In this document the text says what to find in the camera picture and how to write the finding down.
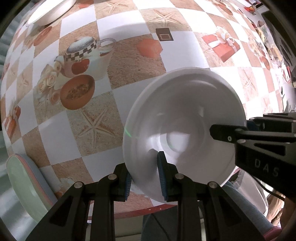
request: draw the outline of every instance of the pink cloth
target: pink cloth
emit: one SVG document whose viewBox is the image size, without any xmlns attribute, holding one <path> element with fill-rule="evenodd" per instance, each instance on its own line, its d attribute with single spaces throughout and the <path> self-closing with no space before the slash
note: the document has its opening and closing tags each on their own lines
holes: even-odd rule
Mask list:
<svg viewBox="0 0 296 241">
<path fill-rule="evenodd" d="M 264 238 L 266 241 L 275 241 L 275 239 L 281 234 L 281 231 L 281 228 L 274 227 L 264 235 Z"/>
</svg>

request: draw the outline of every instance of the black cable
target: black cable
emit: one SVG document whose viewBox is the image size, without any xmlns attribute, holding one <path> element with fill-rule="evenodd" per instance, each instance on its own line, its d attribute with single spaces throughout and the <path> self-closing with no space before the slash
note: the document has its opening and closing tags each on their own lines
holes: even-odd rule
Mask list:
<svg viewBox="0 0 296 241">
<path fill-rule="evenodd" d="M 168 235 L 168 233 L 166 232 L 166 230 L 164 229 L 164 227 L 161 225 L 161 223 L 158 221 L 158 219 L 155 217 L 154 213 L 151 213 L 151 216 L 154 217 L 155 221 L 157 222 L 157 224 L 159 225 L 159 227 L 162 229 L 162 231 L 166 235 L 168 241 L 171 241 L 170 236 Z"/>
<path fill-rule="evenodd" d="M 269 191 L 266 187 L 264 187 L 263 185 L 262 185 L 262 183 L 261 182 L 259 182 L 259 180 L 257 179 L 257 178 L 255 178 L 255 177 L 253 177 L 252 175 L 250 175 L 265 191 L 267 191 L 268 193 L 270 193 L 271 195 L 273 195 L 273 196 L 275 196 L 275 197 L 277 197 L 278 199 L 281 199 L 282 201 L 285 201 L 285 199 L 282 197 L 282 196 L 280 196 L 280 195 L 278 195 L 278 194 L 276 194 L 276 193 L 274 193 L 274 192 L 272 192 L 272 191 Z"/>
</svg>

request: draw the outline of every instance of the small dark square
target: small dark square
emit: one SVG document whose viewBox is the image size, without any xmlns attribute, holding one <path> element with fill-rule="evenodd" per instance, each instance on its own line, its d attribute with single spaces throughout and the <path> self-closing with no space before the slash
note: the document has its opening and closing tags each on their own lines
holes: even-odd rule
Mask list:
<svg viewBox="0 0 296 241">
<path fill-rule="evenodd" d="M 156 28 L 159 41 L 174 41 L 169 28 Z"/>
</svg>

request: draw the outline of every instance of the metal screw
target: metal screw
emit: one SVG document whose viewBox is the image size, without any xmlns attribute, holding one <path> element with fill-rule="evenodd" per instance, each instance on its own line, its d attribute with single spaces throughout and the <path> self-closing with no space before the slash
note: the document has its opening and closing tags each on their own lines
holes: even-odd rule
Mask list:
<svg viewBox="0 0 296 241">
<path fill-rule="evenodd" d="M 181 174 L 181 173 L 177 173 L 176 175 L 175 175 L 175 178 L 177 178 L 177 179 L 183 179 L 184 178 L 184 175 L 183 174 Z"/>
<path fill-rule="evenodd" d="M 108 176 L 108 179 L 109 179 L 109 180 L 115 180 L 116 178 L 117 178 L 116 174 L 110 174 L 110 175 Z"/>
<path fill-rule="evenodd" d="M 246 142 L 246 140 L 244 140 L 244 139 L 239 139 L 239 140 L 237 140 L 237 143 L 239 143 L 239 144 L 243 144 L 243 143 L 245 143 Z"/>
<path fill-rule="evenodd" d="M 82 187 L 82 182 L 76 182 L 74 183 L 75 188 L 81 188 Z"/>
<path fill-rule="evenodd" d="M 215 182 L 210 182 L 209 183 L 209 186 L 210 186 L 210 188 L 217 188 L 218 187 L 218 184 L 215 183 Z"/>
</svg>

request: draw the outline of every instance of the white bowl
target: white bowl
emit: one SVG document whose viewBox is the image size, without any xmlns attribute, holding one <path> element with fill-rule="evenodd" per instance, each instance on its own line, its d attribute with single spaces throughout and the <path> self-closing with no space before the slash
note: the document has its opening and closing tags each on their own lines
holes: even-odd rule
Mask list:
<svg viewBox="0 0 296 241">
<path fill-rule="evenodd" d="M 246 126 L 242 103 L 221 76 L 184 68 L 156 79 L 137 98 L 125 125 L 123 157 L 134 183 L 165 202 L 156 158 L 163 150 L 193 181 L 223 185 L 235 169 L 234 144 L 214 140 L 213 124 Z"/>
<path fill-rule="evenodd" d="M 75 2 L 76 0 L 46 0 L 31 15 L 27 25 L 47 25 L 67 12 Z"/>
</svg>

